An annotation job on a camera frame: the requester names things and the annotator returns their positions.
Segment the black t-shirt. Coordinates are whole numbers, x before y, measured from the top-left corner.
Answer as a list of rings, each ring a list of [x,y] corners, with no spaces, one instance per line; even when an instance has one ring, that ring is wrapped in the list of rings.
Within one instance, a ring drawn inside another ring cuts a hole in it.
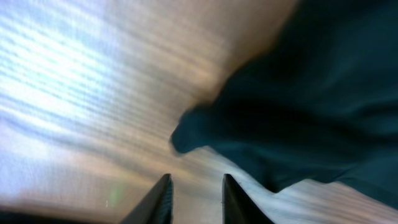
[[[179,153],[208,146],[277,193],[342,182],[397,206],[397,2],[302,1],[272,50],[183,114]]]

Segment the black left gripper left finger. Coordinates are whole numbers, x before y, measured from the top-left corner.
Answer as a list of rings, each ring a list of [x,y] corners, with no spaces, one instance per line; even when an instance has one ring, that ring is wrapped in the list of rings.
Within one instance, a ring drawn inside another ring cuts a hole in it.
[[[173,182],[163,175],[120,224],[172,224]]]

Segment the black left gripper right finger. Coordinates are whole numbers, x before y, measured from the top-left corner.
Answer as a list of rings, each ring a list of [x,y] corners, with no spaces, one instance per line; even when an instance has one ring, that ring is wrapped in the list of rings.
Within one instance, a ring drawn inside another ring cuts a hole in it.
[[[223,176],[224,224],[274,224],[230,174]]]

